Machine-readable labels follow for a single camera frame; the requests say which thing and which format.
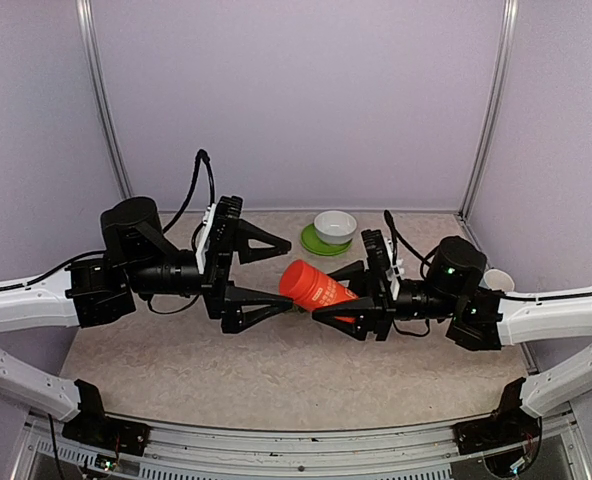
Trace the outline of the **red cylindrical container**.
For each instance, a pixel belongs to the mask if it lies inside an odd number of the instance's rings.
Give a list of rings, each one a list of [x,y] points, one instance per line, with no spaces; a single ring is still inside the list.
[[[308,312],[358,298],[339,281],[303,260],[287,267],[279,282],[279,293]]]

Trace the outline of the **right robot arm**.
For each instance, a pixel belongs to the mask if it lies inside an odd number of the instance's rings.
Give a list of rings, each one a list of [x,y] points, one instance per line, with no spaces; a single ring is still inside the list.
[[[365,262],[333,273],[359,286],[358,299],[321,307],[314,320],[357,340],[370,333],[387,338],[399,321],[448,321],[446,336],[468,351],[500,350],[531,341],[592,338],[592,286],[550,294],[506,293],[481,286],[486,256],[459,237],[443,238],[421,257],[418,280],[405,279],[393,233],[385,241],[378,230],[362,233]],[[511,442],[562,403],[592,390],[592,343],[560,364],[506,385],[487,421],[487,433],[499,444]]]

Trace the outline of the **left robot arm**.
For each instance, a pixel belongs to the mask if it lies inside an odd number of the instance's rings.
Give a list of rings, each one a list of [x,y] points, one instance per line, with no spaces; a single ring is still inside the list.
[[[0,282],[0,333],[107,325],[133,313],[136,297],[157,295],[201,298],[227,334],[290,309],[290,299],[240,288],[229,278],[234,260],[247,264],[291,250],[290,241],[243,219],[242,205],[237,196],[210,205],[196,249],[187,250],[166,238],[153,199],[120,202],[100,217],[104,251],[78,255],[41,277]],[[0,391],[65,424],[75,422],[94,444],[116,434],[94,385],[50,375],[1,348]]]

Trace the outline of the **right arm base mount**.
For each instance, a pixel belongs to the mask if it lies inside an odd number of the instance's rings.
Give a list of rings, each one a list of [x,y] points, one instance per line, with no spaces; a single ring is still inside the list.
[[[458,422],[453,432],[460,455],[468,455],[526,441],[542,433],[542,421],[522,410],[521,377],[503,389],[499,405],[487,417]]]

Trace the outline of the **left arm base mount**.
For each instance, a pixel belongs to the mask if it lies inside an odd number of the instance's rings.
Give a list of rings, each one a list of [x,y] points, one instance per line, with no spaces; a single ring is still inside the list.
[[[150,426],[108,416],[98,388],[75,380],[80,400],[77,414],[63,423],[62,436],[81,444],[142,457],[150,436]]]

